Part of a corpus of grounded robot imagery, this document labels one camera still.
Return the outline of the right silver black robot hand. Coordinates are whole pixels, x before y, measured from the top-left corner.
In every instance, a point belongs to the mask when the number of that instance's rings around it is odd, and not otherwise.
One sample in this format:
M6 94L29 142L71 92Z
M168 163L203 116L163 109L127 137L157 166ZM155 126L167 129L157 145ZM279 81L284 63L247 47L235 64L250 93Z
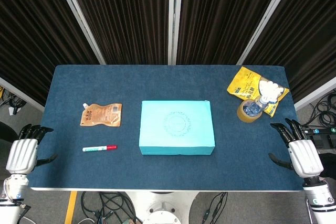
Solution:
M273 153L268 154L269 158L280 167L294 170L303 179L319 176L323 172L323 165L312 140L306 136L299 122L288 118L285 121L289 127L282 123L272 123L270 126L279 133L291 161L281 161Z

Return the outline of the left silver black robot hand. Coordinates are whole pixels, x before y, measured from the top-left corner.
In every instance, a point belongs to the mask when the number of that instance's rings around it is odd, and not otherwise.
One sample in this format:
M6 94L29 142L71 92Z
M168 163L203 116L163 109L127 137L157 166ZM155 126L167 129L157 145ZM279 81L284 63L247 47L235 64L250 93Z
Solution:
M10 174L31 173L35 167L51 163L57 158L57 154L53 154L49 158L38 159L38 147L46 133L52 132L54 129L40 125L25 125L11 146L6 170Z

